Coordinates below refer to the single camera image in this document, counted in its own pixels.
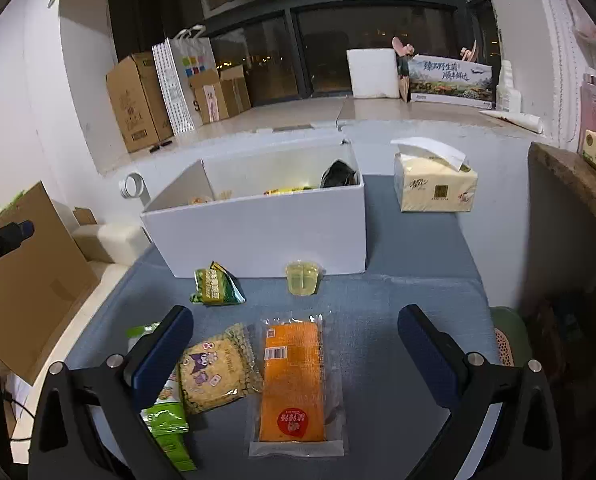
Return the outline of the green white snack bag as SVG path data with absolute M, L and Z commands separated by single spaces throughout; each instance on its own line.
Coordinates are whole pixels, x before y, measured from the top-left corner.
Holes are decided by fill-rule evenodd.
M 184 434 L 188 432 L 188 424 L 181 398 L 178 366 L 173 368 L 155 404 L 141 410 L 141 416 L 161 450 L 179 472 L 196 470 L 183 440 Z

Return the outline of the green seaweed snack bag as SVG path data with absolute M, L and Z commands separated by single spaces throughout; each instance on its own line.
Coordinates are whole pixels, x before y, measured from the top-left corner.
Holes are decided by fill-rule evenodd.
M 159 322 L 153 322 L 127 330 L 127 356 L 147 356 L 153 347 L 153 333 L 156 332 L 158 326 Z

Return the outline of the kuromi noodle snack packet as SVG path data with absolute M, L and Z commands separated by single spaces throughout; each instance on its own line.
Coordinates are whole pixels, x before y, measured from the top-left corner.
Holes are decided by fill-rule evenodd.
M 190 415 L 260 392 L 262 377 L 247 326 L 237 323 L 187 348 L 179 360 L 179 384 Z

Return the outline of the green pea snack packet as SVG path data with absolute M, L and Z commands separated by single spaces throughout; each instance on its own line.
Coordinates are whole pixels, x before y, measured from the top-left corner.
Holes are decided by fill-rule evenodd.
M 189 301 L 206 307 L 235 306 L 246 302 L 235 276 L 213 261 L 208 268 L 195 271 L 196 290 Z

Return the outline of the orange cake clear packet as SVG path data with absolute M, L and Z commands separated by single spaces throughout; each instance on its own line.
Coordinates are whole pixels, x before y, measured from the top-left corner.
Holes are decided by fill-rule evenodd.
M 338 334 L 333 311 L 271 316 L 259 325 L 262 389 L 248 454 L 323 460 L 345 455 Z

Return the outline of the round biscuit packet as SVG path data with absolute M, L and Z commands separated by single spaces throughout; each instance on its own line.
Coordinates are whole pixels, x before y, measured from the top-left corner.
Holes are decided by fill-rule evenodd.
M 190 205 L 200 205 L 200 204 L 208 204 L 213 202 L 220 202 L 221 200 L 230 200 L 232 198 L 233 192 L 231 190 L 223 191 L 217 193 L 217 195 L 199 195 L 191 198 L 189 200 Z

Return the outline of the clear jelly cup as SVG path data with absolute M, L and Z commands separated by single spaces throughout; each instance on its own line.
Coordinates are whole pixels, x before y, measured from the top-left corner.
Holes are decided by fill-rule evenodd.
M 292 296 L 306 297 L 316 294 L 323 269 L 317 263 L 296 260 L 287 264 L 285 273 Z

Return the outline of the black silver snack bag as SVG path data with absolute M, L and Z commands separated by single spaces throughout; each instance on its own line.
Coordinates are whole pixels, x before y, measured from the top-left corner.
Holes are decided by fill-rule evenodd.
M 338 159 L 323 173 L 320 188 L 339 188 L 356 185 L 356 171 L 346 162 Z

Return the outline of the yellow snack bag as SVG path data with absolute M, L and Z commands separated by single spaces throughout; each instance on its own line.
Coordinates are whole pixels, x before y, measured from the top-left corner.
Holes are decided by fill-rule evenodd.
M 313 188 L 308 185 L 300 185 L 300 186 L 286 186 L 285 188 L 271 188 L 270 190 L 266 190 L 263 195 L 264 196 L 275 196 L 275 195 L 289 195 L 295 193 L 301 193 L 305 191 L 312 191 Z

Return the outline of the white tape roll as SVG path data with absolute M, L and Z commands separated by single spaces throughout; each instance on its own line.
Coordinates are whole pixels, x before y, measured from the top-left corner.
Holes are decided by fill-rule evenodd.
M 125 200 L 140 200 L 143 204 L 150 200 L 145 180 L 138 172 L 131 172 L 119 181 L 119 192 Z

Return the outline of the tall cardboard box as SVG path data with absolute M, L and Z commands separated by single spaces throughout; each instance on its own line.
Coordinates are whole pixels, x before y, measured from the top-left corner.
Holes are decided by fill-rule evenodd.
M 172 138 L 153 53 L 134 53 L 123 58 L 106 75 L 106 87 L 129 153 Z

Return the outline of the blue grey table cloth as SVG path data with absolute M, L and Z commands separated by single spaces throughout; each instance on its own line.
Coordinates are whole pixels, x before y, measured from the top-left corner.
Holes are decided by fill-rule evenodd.
M 245 299 L 207 307 L 157 249 L 138 260 L 83 330 L 71 368 L 127 352 L 130 330 L 177 304 L 194 328 L 179 358 L 197 479 L 403 479 L 447 421 L 399 334 L 424 312 L 465 352 L 496 353 L 488 303 L 454 214 L 403 214 L 385 177 L 364 183 L 368 263 L 296 296 L 246 278 Z

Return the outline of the white storage box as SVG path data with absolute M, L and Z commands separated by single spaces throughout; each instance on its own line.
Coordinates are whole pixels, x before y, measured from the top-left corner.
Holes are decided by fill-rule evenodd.
M 280 278 L 288 263 L 317 263 L 328 274 L 362 273 L 367 242 L 365 186 L 320 188 L 336 160 L 359 168 L 343 138 L 290 142 L 264 150 L 202 158 L 141 213 L 148 236 L 177 278 L 215 261 L 237 278 Z M 264 196 L 271 188 L 312 191 Z M 231 190 L 230 200 L 190 205 L 199 195 Z

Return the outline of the dotted white paper bag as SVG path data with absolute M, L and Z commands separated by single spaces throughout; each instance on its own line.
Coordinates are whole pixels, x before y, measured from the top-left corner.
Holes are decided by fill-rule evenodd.
M 205 25 L 194 25 L 151 48 L 164 107 L 176 136 L 202 125 L 189 80 L 215 69 L 210 39 L 205 37 L 205 32 Z

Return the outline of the small open cardboard box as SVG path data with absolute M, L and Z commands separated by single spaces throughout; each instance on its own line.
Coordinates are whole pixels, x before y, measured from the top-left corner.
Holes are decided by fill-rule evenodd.
M 222 72 L 211 68 L 188 77 L 188 82 L 205 125 L 235 117 L 251 109 L 243 65 Z

